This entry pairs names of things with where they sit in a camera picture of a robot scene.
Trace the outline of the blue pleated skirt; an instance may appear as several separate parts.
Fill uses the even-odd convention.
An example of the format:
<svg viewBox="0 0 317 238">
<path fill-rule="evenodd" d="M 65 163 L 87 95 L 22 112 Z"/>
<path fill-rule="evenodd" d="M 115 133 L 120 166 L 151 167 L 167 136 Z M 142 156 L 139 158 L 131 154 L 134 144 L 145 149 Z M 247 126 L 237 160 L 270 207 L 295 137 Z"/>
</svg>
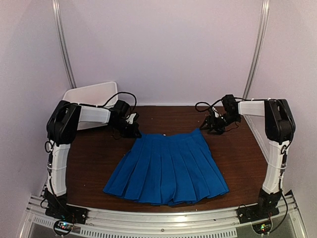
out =
<svg viewBox="0 0 317 238">
<path fill-rule="evenodd" d="M 194 204 L 229 192 L 201 131 L 142 134 L 118 163 L 103 192 L 151 205 Z"/>
</svg>

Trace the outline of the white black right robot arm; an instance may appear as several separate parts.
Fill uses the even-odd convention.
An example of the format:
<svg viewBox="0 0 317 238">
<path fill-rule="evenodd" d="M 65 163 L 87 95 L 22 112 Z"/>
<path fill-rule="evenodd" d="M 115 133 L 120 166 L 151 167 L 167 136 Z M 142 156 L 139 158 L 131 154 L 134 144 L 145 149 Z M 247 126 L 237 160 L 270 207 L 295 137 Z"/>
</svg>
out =
<svg viewBox="0 0 317 238">
<path fill-rule="evenodd" d="M 295 120 L 286 99 L 243 99 L 227 94 L 213 104 L 198 102 L 195 110 L 209 113 L 200 126 L 200 130 L 207 130 L 208 134 L 225 133 L 226 127 L 240 122 L 241 117 L 264 118 L 269 158 L 261 192 L 267 196 L 282 193 L 288 150 L 296 131 Z"/>
</svg>

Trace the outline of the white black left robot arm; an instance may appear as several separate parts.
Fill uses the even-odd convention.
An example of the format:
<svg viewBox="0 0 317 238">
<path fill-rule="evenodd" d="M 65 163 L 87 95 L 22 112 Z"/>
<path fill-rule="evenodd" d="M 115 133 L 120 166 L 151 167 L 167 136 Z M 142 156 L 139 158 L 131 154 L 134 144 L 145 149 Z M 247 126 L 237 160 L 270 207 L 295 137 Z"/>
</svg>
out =
<svg viewBox="0 0 317 238">
<path fill-rule="evenodd" d="M 139 114 L 128 103 L 118 100 L 113 107 L 71 103 L 61 100 L 47 123 L 49 161 L 48 191 L 56 197 L 66 195 L 66 167 L 70 146 L 80 123 L 98 123 L 116 129 L 123 138 L 140 138 Z"/>
</svg>

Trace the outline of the white plastic laundry bin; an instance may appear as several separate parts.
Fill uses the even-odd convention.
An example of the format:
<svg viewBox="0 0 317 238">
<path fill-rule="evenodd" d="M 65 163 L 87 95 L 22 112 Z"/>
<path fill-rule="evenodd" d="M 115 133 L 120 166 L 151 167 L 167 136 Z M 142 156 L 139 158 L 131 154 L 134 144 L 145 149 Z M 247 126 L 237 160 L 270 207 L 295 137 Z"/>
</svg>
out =
<svg viewBox="0 0 317 238">
<path fill-rule="evenodd" d="M 108 110 L 118 100 L 117 92 L 117 84 L 112 81 L 70 89 L 62 99 L 84 104 L 77 127 L 78 130 L 84 130 L 107 125 L 106 119 L 110 116 Z"/>
</svg>

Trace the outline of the right round circuit board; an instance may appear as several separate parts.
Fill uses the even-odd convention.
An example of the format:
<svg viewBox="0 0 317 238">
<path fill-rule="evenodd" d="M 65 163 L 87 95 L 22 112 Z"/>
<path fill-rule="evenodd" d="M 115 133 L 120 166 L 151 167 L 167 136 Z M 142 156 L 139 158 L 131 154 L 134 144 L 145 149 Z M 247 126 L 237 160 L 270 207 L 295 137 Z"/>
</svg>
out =
<svg viewBox="0 0 317 238">
<path fill-rule="evenodd" d="M 271 221 L 263 221 L 259 223 L 252 224 L 253 231 L 258 235 L 266 235 L 272 229 L 272 222 Z"/>
</svg>

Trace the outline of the round circuit board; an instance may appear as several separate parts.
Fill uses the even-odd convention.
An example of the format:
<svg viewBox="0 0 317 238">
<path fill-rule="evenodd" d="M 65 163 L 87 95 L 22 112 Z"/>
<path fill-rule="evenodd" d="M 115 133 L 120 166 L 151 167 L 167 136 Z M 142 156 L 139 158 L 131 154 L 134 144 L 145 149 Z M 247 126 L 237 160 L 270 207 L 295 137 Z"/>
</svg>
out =
<svg viewBox="0 0 317 238">
<path fill-rule="evenodd" d="M 71 233 L 73 228 L 74 228 L 74 224 L 73 223 L 69 223 L 69 222 L 63 221 L 63 220 L 57 220 L 53 224 L 53 231 L 58 236 L 66 236 L 66 235 L 68 235 L 69 233 Z"/>
<path fill-rule="evenodd" d="M 272 229 L 272 222 L 271 221 L 263 221 L 259 223 L 252 224 L 253 231 L 258 235 L 266 235 Z"/>
</svg>

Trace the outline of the left round circuit board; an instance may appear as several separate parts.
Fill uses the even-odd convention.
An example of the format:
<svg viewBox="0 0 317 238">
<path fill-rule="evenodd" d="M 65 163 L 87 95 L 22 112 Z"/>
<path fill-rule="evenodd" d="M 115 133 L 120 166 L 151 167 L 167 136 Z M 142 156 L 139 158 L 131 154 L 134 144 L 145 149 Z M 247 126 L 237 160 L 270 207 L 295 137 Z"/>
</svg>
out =
<svg viewBox="0 0 317 238">
<path fill-rule="evenodd" d="M 53 224 L 53 231 L 58 236 L 66 236 L 66 235 L 68 235 L 69 233 L 71 233 L 73 228 L 74 228 L 74 224 L 73 223 L 69 223 L 69 222 L 63 221 L 63 220 L 57 220 Z"/>
</svg>

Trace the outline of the aluminium frame post right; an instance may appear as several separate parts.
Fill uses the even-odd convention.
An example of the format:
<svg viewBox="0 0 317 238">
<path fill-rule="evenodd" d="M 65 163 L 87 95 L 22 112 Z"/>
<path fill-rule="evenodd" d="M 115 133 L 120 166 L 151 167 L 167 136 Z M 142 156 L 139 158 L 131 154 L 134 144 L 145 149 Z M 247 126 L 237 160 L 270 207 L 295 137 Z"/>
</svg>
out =
<svg viewBox="0 0 317 238">
<path fill-rule="evenodd" d="M 250 90 L 256 75 L 257 67 L 260 61 L 262 47 L 263 47 L 266 30 L 267 30 L 267 24 L 268 24 L 268 18 L 269 18 L 269 7 L 270 7 L 270 0 L 263 0 L 254 53 L 251 60 L 250 70 L 248 73 L 247 82 L 246 82 L 246 86 L 243 93 L 244 99 L 247 99 L 250 93 Z"/>
</svg>

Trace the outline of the aluminium frame post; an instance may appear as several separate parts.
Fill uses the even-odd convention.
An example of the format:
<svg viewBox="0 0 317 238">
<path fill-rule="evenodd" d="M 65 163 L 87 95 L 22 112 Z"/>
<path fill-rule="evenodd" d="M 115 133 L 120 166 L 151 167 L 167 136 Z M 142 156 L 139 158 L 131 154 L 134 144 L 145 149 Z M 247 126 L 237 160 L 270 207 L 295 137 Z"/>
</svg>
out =
<svg viewBox="0 0 317 238">
<path fill-rule="evenodd" d="M 268 18 L 269 18 L 269 7 L 270 7 L 270 0 L 263 0 L 254 53 L 251 60 L 250 70 L 248 73 L 247 82 L 246 82 L 246 86 L 243 93 L 244 99 L 247 99 L 250 93 L 250 90 L 256 75 L 257 67 L 260 61 L 262 47 L 263 47 L 266 30 L 267 30 L 267 24 L 268 24 Z"/>
<path fill-rule="evenodd" d="M 63 29 L 63 24 L 62 24 L 62 16 L 61 16 L 61 11 L 60 11 L 60 3 L 58 0 L 52 0 L 52 7 L 53 7 L 53 15 L 54 15 L 54 20 L 55 20 L 55 25 L 57 29 L 57 37 L 59 40 L 59 45 L 60 45 L 60 50 L 61 50 L 61 56 L 62 60 L 64 63 L 66 75 L 68 78 L 68 82 L 70 85 L 71 89 L 76 88 L 76 82 L 74 79 L 74 74 L 73 70 L 71 67 L 71 62 L 67 50 L 67 44 L 66 44 L 66 39 L 65 39 L 65 34 L 64 34 L 64 29 Z"/>
</svg>

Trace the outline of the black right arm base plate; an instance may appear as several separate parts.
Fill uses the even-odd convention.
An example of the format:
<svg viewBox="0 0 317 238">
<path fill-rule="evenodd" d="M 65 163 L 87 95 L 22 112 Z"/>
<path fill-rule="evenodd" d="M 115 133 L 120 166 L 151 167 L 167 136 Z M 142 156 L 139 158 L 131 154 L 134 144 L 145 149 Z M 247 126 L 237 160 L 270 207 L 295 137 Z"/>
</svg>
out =
<svg viewBox="0 0 317 238">
<path fill-rule="evenodd" d="M 236 214 L 238 216 L 240 224 L 243 224 L 262 219 L 268 219 L 270 216 L 278 215 L 279 210 L 277 208 L 277 202 L 269 201 L 267 203 L 267 201 L 260 198 L 258 200 L 258 203 L 254 205 L 239 205 L 236 209 Z"/>
</svg>

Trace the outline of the aluminium front rail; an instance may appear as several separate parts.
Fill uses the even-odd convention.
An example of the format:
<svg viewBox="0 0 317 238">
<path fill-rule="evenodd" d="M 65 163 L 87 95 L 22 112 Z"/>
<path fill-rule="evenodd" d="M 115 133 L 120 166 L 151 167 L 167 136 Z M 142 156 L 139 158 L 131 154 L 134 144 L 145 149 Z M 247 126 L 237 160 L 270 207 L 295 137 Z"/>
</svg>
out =
<svg viewBox="0 0 317 238">
<path fill-rule="evenodd" d="M 88 208 L 85 224 L 71 226 L 68 238 L 261 238 L 259 228 L 273 225 L 269 238 L 305 238 L 307 232 L 293 195 L 278 203 L 279 214 L 241 223 L 235 207 L 179 213 L 119 212 Z"/>
</svg>

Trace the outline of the aluminium frame post left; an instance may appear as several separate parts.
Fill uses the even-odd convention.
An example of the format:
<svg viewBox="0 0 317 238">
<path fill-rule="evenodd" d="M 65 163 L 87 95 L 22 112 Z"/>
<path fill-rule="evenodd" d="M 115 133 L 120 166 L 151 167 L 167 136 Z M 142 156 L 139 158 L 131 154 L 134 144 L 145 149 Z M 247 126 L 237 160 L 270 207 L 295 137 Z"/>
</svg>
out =
<svg viewBox="0 0 317 238">
<path fill-rule="evenodd" d="M 64 34 L 64 29 L 63 29 L 63 24 L 62 24 L 62 16 L 61 16 L 61 11 L 60 11 L 60 3 L 58 0 L 52 0 L 52 7 L 53 7 L 53 15 L 54 15 L 54 20 L 55 20 L 55 25 L 57 29 L 57 37 L 59 40 L 59 45 L 60 45 L 60 50 L 61 50 L 61 56 L 62 60 L 64 63 L 66 75 L 68 78 L 68 82 L 70 85 L 71 89 L 76 88 L 76 82 L 74 79 L 74 74 L 73 70 L 71 67 L 71 62 L 67 50 L 67 44 L 66 44 L 66 39 L 65 39 L 65 34 Z"/>
</svg>

